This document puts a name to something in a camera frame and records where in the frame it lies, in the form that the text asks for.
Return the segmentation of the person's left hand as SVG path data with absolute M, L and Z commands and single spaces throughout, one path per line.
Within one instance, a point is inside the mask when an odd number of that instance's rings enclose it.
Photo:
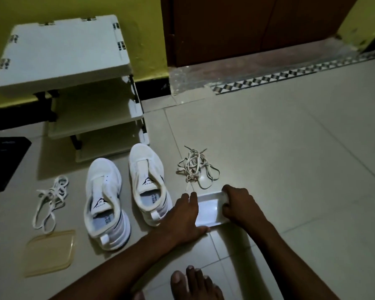
M 199 207 L 196 192 L 184 193 L 176 201 L 160 224 L 154 229 L 155 233 L 164 237 L 171 248 L 195 242 L 201 237 L 191 237 L 191 229 L 195 227 Z

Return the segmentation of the person's right hand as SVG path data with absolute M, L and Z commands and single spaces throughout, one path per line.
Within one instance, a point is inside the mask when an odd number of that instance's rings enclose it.
M 246 188 L 224 185 L 222 191 L 228 197 L 228 202 L 222 206 L 222 214 L 228 220 L 244 230 L 256 229 L 267 223 L 264 213 Z

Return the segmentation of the white rectangular tray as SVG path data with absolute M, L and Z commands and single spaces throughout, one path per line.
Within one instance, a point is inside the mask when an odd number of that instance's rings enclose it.
M 223 205 L 228 202 L 228 196 L 223 191 L 198 196 L 199 212 L 195 225 L 215 227 L 229 222 L 222 212 Z

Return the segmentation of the person's right forearm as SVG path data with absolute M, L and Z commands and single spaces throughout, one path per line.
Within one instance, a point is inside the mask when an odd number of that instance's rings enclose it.
M 339 300 L 269 221 L 243 222 L 241 227 L 259 248 L 285 300 Z

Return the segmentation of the person's left forearm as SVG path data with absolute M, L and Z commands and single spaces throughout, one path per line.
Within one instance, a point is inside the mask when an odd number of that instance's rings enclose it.
M 135 282 L 176 245 L 170 234 L 157 228 L 50 300 L 118 299 L 127 294 Z

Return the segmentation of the white shoelace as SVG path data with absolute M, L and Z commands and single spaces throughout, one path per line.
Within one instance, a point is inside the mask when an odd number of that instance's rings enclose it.
M 185 182 L 190 186 L 197 183 L 202 190 L 209 189 L 215 181 L 219 180 L 221 172 L 206 157 L 207 148 L 197 150 L 184 147 L 188 150 L 188 154 L 178 162 L 176 174 L 184 176 Z
M 54 232 L 57 221 L 55 211 L 65 207 L 65 199 L 68 196 L 67 176 L 57 176 L 53 185 L 47 190 L 37 190 L 40 199 L 32 218 L 32 227 L 41 230 L 44 235 Z

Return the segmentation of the person's foot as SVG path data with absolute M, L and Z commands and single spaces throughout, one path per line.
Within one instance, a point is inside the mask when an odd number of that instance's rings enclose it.
M 185 274 L 175 271 L 170 277 L 170 288 L 173 300 L 225 300 L 220 287 L 194 266 L 188 266 Z

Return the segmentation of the white sneaker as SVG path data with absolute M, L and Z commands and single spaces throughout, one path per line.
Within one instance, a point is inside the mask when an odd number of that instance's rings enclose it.
M 131 224 L 121 208 L 122 178 L 115 163 L 95 159 L 88 170 L 85 184 L 84 223 L 90 238 L 105 251 L 125 246 L 131 235 Z
M 163 163 L 150 146 L 137 143 L 130 150 L 129 169 L 134 201 L 144 221 L 157 227 L 173 207 Z

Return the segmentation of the translucent yellow plastic lid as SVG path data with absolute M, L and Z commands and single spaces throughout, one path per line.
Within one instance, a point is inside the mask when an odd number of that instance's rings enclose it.
M 74 230 L 32 238 L 22 256 L 23 276 L 40 276 L 68 268 L 74 260 L 75 244 Z

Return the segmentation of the brown wooden door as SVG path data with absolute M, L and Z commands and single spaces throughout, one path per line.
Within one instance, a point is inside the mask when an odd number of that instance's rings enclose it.
M 357 0 L 160 0 L 169 66 L 324 40 Z

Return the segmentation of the white plastic shoe rack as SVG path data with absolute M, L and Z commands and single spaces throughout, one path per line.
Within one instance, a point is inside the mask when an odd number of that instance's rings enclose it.
M 0 58 L 0 93 L 48 105 L 47 136 L 70 138 L 76 162 L 150 144 L 114 14 L 15 25 Z

